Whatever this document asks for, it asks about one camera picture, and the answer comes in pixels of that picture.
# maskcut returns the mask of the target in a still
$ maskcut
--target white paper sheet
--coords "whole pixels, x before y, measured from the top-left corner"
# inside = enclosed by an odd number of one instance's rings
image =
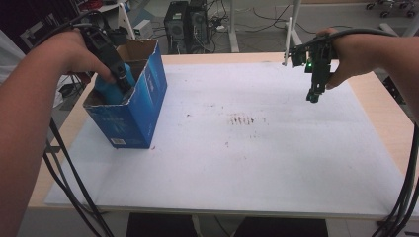
[[[97,205],[321,217],[390,213],[402,176],[348,84],[312,104],[305,100],[311,74],[302,67],[165,70],[168,89],[150,149],[114,149],[89,118],[73,142],[70,155]],[[57,185],[45,202],[69,203]]]

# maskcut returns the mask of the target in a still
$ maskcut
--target wheel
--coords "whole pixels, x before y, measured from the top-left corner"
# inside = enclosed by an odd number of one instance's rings
[[[413,12],[413,11],[407,11],[407,17],[408,18],[412,18],[412,17],[414,17],[416,15],[416,13],[415,12]]]
[[[400,8],[400,9],[405,9],[405,8],[407,7],[407,5],[409,5],[409,4],[407,4],[407,3],[402,3],[402,4],[400,4],[400,6],[398,6],[398,8]]]
[[[381,14],[379,15],[381,18],[386,18],[388,15],[390,14],[390,12],[388,11],[383,11],[381,12]]]
[[[369,3],[369,4],[367,4],[366,9],[371,10],[373,7],[374,7],[374,3]]]

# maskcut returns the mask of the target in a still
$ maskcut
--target blue cardboard box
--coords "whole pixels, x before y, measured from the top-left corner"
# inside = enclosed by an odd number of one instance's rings
[[[106,105],[93,89],[83,107],[116,148],[149,148],[167,89],[157,40],[129,40],[117,49],[136,84],[129,100]]]

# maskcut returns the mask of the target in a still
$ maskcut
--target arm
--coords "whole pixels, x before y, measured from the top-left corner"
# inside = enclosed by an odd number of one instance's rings
[[[338,53],[339,66],[327,89],[339,86],[352,76],[382,68],[419,122],[419,38],[348,35],[334,40],[333,47]]]
[[[77,31],[32,50],[0,86],[0,229],[16,236],[37,180],[58,78],[69,71],[110,70]]]

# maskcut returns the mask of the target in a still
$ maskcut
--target blue object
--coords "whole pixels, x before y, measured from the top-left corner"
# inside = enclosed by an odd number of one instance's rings
[[[133,79],[130,67],[125,63],[126,67],[126,79],[132,87],[135,86],[135,80]],[[102,77],[98,76],[95,81],[95,89],[100,92],[104,98],[105,102],[108,105],[119,105],[124,100],[124,94],[121,92],[121,89],[118,87],[117,83],[108,83],[105,82]]]

